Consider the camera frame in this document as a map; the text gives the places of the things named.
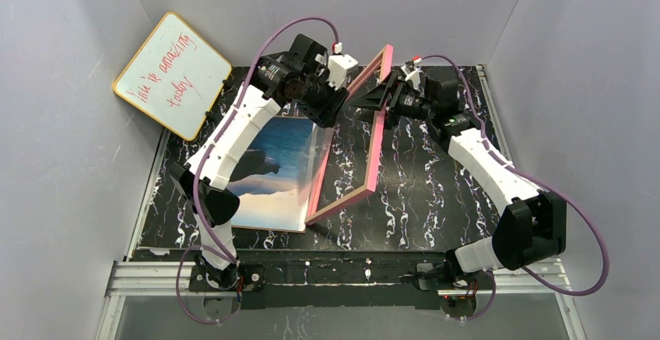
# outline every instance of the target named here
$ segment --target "wooden picture frame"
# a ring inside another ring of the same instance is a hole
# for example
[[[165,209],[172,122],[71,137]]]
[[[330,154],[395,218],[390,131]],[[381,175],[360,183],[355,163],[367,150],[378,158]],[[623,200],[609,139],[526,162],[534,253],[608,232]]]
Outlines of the wooden picture frame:
[[[370,76],[380,69],[380,82],[383,82],[385,78],[389,75],[391,71],[392,55],[394,53],[394,48],[387,44],[381,50],[376,57],[371,60],[369,65],[353,80],[348,88],[349,91],[349,100],[351,96],[369,79]],[[364,184],[351,191],[350,193],[344,195],[338,200],[326,205],[323,209],[318,209],[318,200],[321,197],[321,186],[323,185],[323,178],[325,176],[326,167],[328,165],[328,158],[330,157],[330,150],[324,154],[324,157],[320,161],[321,169],[318,171],[318,174],[315,176],[315,179],[312,183],[312,192],[309,202],[309,207],[307,211],[307,218],[305,223],[309,226],[318,221],[328,218],[341,209],[344,209],[346,206],[354,204],[369,195],[372,195],[376,191],[376,185],[378,183],[378,165],[381,159],[381,145],[383,142],[383,130],[385,122],[385,110],[378,111],[374,114],[374,120],[372,123],[371,129],[371,140],[369,145],[369,151],[367,154],[367,170],[364,178]],[[330,146],[332,144],[332,131],[328,134],[326,142],[324,145]]]

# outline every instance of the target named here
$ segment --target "whiteboard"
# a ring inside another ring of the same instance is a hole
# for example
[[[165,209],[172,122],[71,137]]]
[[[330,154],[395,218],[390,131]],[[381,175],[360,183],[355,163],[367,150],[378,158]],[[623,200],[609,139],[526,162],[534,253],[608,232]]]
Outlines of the whiteboard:
[[[197,136],[230,73],[231,64],[169,12],[112,88],[122,99],[190,141]]]

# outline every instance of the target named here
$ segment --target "metal extrusion frame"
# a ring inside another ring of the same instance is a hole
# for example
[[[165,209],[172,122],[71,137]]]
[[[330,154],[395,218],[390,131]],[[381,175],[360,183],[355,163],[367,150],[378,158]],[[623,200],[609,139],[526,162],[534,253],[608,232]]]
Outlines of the metal extrusion frame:
[[[486,99],[486,104],[489,108],[491,121],[495,127],[495,134],[498,142],[500,143],[500,151],[502,154],[511,159],[511,154],[507,146],[506,138],[502,131],[499,117],[493,104],[492,95],[486,79],[486,73],[482,65],[476,66],[479,81],[483,88],[483,93]],[[160,167],[162,165],[167,141],[170,133],[167,129],[163,130],[160,136],[158,150],[154,158],[152,169],[150,172],[149,180],[145,189],[144,198],[140,207],[140,213],[135,223],[135,230],[133,232],[131,243],[128,246],[126,253],[126,261],[115,263],[110,281],[107,286],[106,300],[104,304],[103,313],[100,320],[99,331],[97,340],[114,339],[116,337],[121,313],[124,308],[126,296],[175,296],[176,292],[176,275],[178,269],[178,262],[132,262],[130,261],[133,253],[138,248],[141,239],[142,227],[149,211],[151,204],[151,197],[153,196],[153,189],[156,185]],[[192,262],[185,262],[181,271],[181,276],[190,276],[193,267]],[[566,272],[563,269],[561,260],[559,258],[549,258],[544,261],[529,266],[535,273],[541,275],[545,280],[562,288],[570,289],[570,283]],[[501,269],[494,272],[495,282],[497,284],[498,294],[526,294],[526,293],[546,293],[555,294],[558,307],[566,326],[566,330],[570,340],[583,340],[586,339],[585,332],[582,328],[578,312],[572,297],[555,293],[554,291],[546,288],[540,282],[536,281],[526,272],[518,270],[515,272]],[[195,293],[188,291],[188,280],[182,279],[180,281],[181,295],[183,296],[228,296],[234,297],[235,293],[213,292],[213,293]],[[439,296],[452,296],[462,295],[462,292],[457,293],[455,290],[439,290]],[[480,296],[490,295],[490,290],[480,290]]]

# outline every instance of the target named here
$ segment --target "marble tabletop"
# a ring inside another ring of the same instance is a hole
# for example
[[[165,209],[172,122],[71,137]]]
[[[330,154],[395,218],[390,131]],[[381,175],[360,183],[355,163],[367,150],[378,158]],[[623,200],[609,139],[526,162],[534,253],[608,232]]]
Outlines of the marble tabletop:
[[[487,121],[486,131],[497,146],[497,138],[476,67],[462,69],[472,91],[477,113]],[[230,82],[239,84],[246,68],[234,68]],[[377,79],[369,80],[366,89]],[[225,91],[212,109],[223,114],[236,96]],[[459,88],[462,105],[465,92]],[[295,107],[282,114],[297,116]],[[169,134],[163,162],[156,178],[138,249],[181,249],[198,244],[198,229],[185,199],[167,175],[167,165],[184,163],[208,138],[216,122],[207,121],[193,142]],[[360,183],[347,175],[347,165],[364,171],[362,142],[366,124],[355,121],[354,110],[346,107],[335,127],[337,149],[331,150],[321,189],[320,205]],[[378,186],[361,203],[307,228],[305,233],[234,228],[236,248],[289,249],[305,251],[446,251],[483,237],[497,224],[497,211],[469,172],[443,153],[420,121],[402,118],[398,127],[385,131]]]

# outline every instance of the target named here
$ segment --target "yellow frame border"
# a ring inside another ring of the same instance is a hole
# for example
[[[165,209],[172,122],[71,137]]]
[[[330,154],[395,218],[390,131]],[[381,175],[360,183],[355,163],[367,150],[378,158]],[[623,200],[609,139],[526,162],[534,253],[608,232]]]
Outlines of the yellow frame border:
[[[168,126],[167,124],[163,123],[163,122],[162,122],[161,120],[159,120],[158,118],[156,118],[156,117],[154,117],[153,115],[151,115],[151,113],[149,113],[149,112],[147,112],[146,110],[142,109],[137,103],[133,103],[132,100],[130,100],[130,99],[127,98],[127,97],[124,97],[124,95],[122,95],[121,93],[119,93],[119,92],[117,91],[117,83],[119,83],[119,80],[121,79],[121,77],[124,75],[124,73],[126,73],[126,71],[128,70],[128,68],[130,68],[131,64],[133,64],[133,61],[135,60],[135,58],[138,57],[138,55],[140,54],[140,52],[142,52],[142,49],[144,48],[144,46],[146,46],[146,44],[149,42],[149,40],[151,39],[151,37],[153,36],[153,34],[154,34],[154,33],[156,32],[156,30],[158,30],[158,28],[160,27],[160,24],[162,24],[163,21],[165,21],[165,19],[166,19],[168,16],[170,16],[170,15],[172,15],[172,16],[176,17],[177,19],[179,19],[179,20],[180,20],[180,21],[181,21],[181,22],[182,22],[182,23],[183,23],[188,29],[190,29],[190,31],[192,31],[193,33],[195,33],[195,35],[196,35],[197,37],[199,37],[199,39],[201,39],[201,40],[202,40],[207,46],[209,46],[209,47],[210,47],[215,53],[217,53],[218,56],[220,56],[224,61],[226,61],[227,64],[229,64],[229,72],[225,75],[225,79],[227,79],[227,78],[229,77],[229,75],[231,74],[232,68],[233,68],[232,65],[231,65],[231,63],[229,63],[229,62],[227,61],[227,59],[226,59],[224,56],[222,56],[218,51],[216,51],[216,49],[213,48],[213,46],[212,46],[211,44],[209,44],[209,42],[207,42],[204,38],[202,38],[202,36],[199,35],[199,33],[197,33],[195,30],[193,30],[193,29],[190,27],[190,25],[188,25],[188,23],[186,23],[181,17],[179,17],[179,15],[177,15],[177,14],[174,13],[174,12],[168,12],[168,13],[165,13],[165,16],[163,16],[163,18],[160,19],[160,21],[158,22],[158,24],[156,25],[156,27],[153,28],[153,30],[151,31],[151,34],[149,34],[149,36],[146,38],[146,40],[144,41],[144,43],[142,43],[142,46],[140,46],[140,48],[138,49],[138,51],[135,52],[135,54],[133,55],[133,58],[131,58],[131,61],[128,62],[128,65],[126,65],[126,67],[124,68],[124,70],[121,71],[121,73],[119,74],[119,76],[117,77],[117,79],[115,79],[114,82],[112,82],[112,90],[114,91],[115,94],[117,94],[117,96],[119,96],[120,98],[126,100],[126,102],[128,102],[129,104],[131,104],[133,107],[138,108],[141,112],[143,112],[144,114],[146,114],[146,115],[148,115],[149,117],[151,117],[153,120],[155,120],[156,122],[158,122],[159,124],[161,124],[162,126],[164,126],[166,129],[172,131],[172,132],[173,132],[174,134],[176,134],[178,137],[182,138],[183,140],[185,140],[185,141],[187,141],[187,142],[191,142],[191,141],[193,141],[193,140],[195,140],[195,139],[197,138],[197,136],[199,135],[199,131],[202,130],[202,126],[204,125],[204,121],[206,121],[206,116],[204,116],[204,118],[202,119],[202,122],[199,124],[199,127],[197,128],[197,131],[195,132],[195,134],[194,134],[191,138],[187,138],[187,137],[182,136],[181,134],[179,134],[177,131],[175,131],[174,129],[172,129],[172,128],[171,128],[170,126]],[[211,108],[213,108],[213,106],[216,105],[216,101],[218,100],[218,97],[219,97],[220,95],[223,94],[223,87],[224,87],[224,83],[223,83],[222,85],[220,85],[220,90],[218,91],[218,96],[216,96],[216,98],[213,99],[213,102],[211,102],[211,106],[209,107],[209,109],[208,109],[207,111],[211,111]]]

